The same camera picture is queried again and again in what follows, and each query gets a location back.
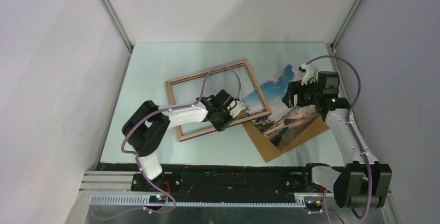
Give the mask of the beach photo print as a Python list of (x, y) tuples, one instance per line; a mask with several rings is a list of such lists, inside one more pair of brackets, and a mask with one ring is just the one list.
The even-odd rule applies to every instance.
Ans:
[(271, 114), (243, 124), (254, 142), (266, 142), (283, 150), (319, 116), (314, 106), (298, 107), (295, 102), (287, 106), (282, 102), (288, 84), (301, 82), (302, 76), (298, 68), (287, 65), (260, 85)]

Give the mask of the wooden picture frame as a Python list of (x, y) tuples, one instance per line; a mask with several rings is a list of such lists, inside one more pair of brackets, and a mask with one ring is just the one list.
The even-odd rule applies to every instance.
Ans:
[[(226, 126), (226, 128), (228, 127), (233, 127), (239, 124), (243, 124), (246, 122), (249, 122), (251, 120), (260, 118), (260, 117), (265, 117), (271, 114), (271, 109), (269, 107), (269, 104), (265, 98), (265, 96), (263, 95), (263, 92), (260, 88), (260, 86), (258, 85), (258, 81), (254, 75), (254, 72), (249, 64), (249, 62), (247, 60), (243, 60), (243, 61), (239, 61), (239, 62), (234, 62), (234, 63), (230, 63), (227, 64), (225, 66), (218, 66), (216, 68), (213, 68), (212, 71), (207, 69), (204, 71), (200, 71), (200, 72), (196, 72), (196, 73), (192, 73), (190, 75), (186, 75), (186, 76), (182, 76), (179, 78), (175, 78), (175, 79), (171, 79), (171, 80), (167, 80), (166, 84), (167, 84), (167, 91), (168, 91), (168, 96), (169, 96), (169, 101), (171, 104), (176, 104), (175, 102), (175, 96), (172, 90), (172, 86), (173, 85), (177, 85), (180, 83), (184, 83), (187, 81), (191, 81), (191, 80), (195, 80), (198, 78), (203, 78), (203, 79), (207, 79), (207, 75), (214, 75), (217, 73), (221, 73), (227, 70), (230, 70), (232, 72), (236, 72), (234, 71), (235, 68), (239, 68), (239, 67), (244, 67), (245, 71), (246, 71), (246, 76), (249, 77), (250, 82), (252, 83), (253, 87), (254, 87), (254, 92), (257, 95), (257, 98), (259, 100), (259, 102), (262, 105), (262, 109), (261, 111), (259, 111), (258, 113), (254, 113), (254, 114), (248, 114), (248, 115), (243, 115), (242, 113), (240, 113), (238, 115), (238, 117), (232, 121), (228, 126)], [(176, 132), (177, 132), (177, 138), (179, 142), (183, 142), (195, 137), (199, 137), (199, 136), (203, 136), (209, 133), (213, 133), (216, 132), (217, 130), (215, 129), (215, 127), (211, 127), (211, 128), (207, 128), (204, 130), (199, 130), (197, 132), (194, 133), (190, 133), (190, 134), (183, 134), (182, 131), (182, 127), (181, 125), (183, 124), (179, 124), (176, 127)]]

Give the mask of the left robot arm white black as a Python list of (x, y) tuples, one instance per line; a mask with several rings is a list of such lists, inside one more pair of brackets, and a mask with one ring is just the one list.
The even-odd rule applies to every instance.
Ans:
[(121, 132), (125, 145), (132, 147), (140, 171), (144, 173), (144, 185), (151, 191), (163, 187), (164, 177), (156, 150), (167, 130), (188, 124), (209, 122), (214, 130), (221, 132), (237, 120), (246, 105), (225, 90), (216, 95), (198, 97), (194, 103), (160, 107), (153, 101), (145, 101), (123, 125)]

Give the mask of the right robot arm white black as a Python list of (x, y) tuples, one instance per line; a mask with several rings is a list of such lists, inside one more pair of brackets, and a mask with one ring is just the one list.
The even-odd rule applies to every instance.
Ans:
[(309, 192), (324, 187), (333, 193), (341, 208), (382, 208), (392, 170), (367, 148), (349, 111), (350, 103), (339, 97), (339, 83), (337, 72), (318, 72), (305, 82), (287, 84), (282, 102), (289, 108), (314, 106), (334, 135), (345, 164), (337, 171), (323, 163), (308, 163), (302, 186)]

